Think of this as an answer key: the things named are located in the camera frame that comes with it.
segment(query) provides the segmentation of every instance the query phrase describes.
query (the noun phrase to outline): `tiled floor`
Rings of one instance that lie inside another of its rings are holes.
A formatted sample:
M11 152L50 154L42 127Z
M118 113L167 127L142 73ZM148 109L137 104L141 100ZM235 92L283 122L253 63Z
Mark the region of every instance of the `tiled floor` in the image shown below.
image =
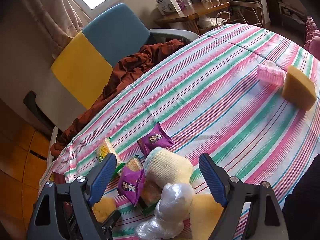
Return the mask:
M0 222L13 240L26 238L48 149L49 141L0 100Z
M265 29L272 31L274 33L278 33L281 36L286 37L287 39L297 43L299 46L303 47L305 44L305 37L302 33L291 29L285 29L282 26L275 26L275 25L267 25Z

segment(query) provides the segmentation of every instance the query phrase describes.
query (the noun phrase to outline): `cream knitted item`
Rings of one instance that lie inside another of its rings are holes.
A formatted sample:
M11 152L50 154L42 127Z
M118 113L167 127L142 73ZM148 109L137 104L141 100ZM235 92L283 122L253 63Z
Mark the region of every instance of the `cream knitted item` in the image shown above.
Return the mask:
M193 166L187 158L157 147L149 153L143 168L146 179L163 188L167 183L189 183Z

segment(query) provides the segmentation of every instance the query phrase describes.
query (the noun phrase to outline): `box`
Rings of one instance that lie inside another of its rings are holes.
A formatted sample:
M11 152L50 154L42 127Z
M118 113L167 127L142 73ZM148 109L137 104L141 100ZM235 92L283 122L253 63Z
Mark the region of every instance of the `box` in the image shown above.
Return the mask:
M179 7L176 0L156 0L156 1L164 13L181 11L181 8Z

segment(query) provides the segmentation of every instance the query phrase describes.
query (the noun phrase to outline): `yellow sponge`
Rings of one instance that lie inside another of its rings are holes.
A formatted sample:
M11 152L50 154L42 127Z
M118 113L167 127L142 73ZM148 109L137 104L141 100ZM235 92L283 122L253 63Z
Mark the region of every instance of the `yellow sponge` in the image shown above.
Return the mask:
M211 194L193 196L190 223L193 240L208 240L214 230L223 207L214 201Z
M99 223L104 222L116 209L116 201L112 197L102 197L101 200L92 207L92 211Z
M282 97L298 108L308 111L316 102L313 82L294 66L289 66L284 80Z

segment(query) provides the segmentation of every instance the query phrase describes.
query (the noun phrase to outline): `striped tablecloth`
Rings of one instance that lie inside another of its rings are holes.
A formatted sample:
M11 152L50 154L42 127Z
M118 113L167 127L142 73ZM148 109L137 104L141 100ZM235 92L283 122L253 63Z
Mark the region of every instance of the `striped tablecloth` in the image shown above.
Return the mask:
M294 42L251 25L224 25L199 37L127 87L72 140L47 170L64 173L71 182L98 163L94 150L105 137L123 161L142 153L137 140L157 122L172 137L169 150L194 166L191 185L210 193L198 168L207 152L218 166L243 182L271 183L283 206L315 155L320 153L319 100L307 113L281 97L279 88L256 79L257 64L274 61L286 70L294 65L315 84L319 98L320 62ZM136 239L135 227L145 218L123 197L118 180L105 194L116 199L121 219L116 239ZM244 230L244 206L235 239ZM183 235L190 238L190 222Z

